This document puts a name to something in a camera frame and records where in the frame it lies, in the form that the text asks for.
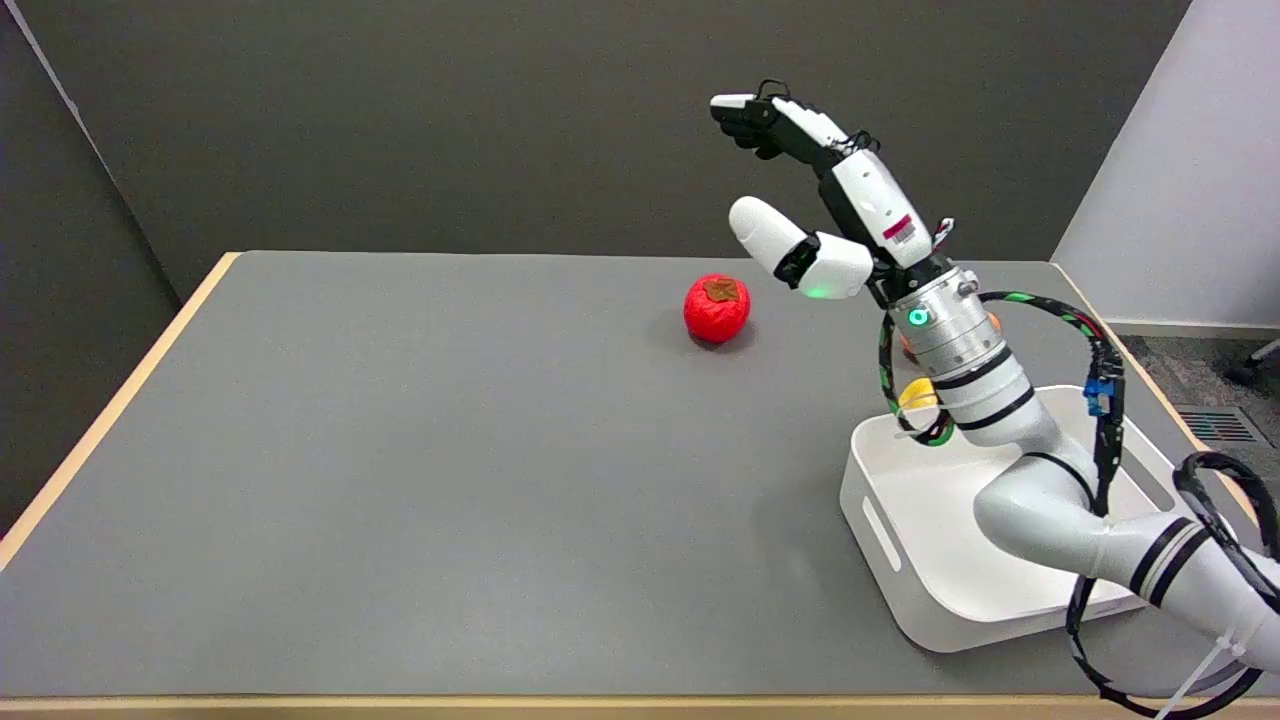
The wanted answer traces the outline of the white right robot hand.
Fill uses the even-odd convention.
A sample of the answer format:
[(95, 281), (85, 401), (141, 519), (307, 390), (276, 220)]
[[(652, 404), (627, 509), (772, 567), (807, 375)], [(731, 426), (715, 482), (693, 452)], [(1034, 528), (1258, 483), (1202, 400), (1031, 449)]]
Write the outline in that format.
[(818, 179), (837, 234), (806, 231), (760, 199), (744, 196), (730, 208), (737, 241), (792, 291), (836, 300), (868, 288), (887, 307), (954, 272), (865, 131), (849, 135), (786, 92), (719, 94), (710, 99), (710, 115), (739, 147), (762, 160), (792, 158)]

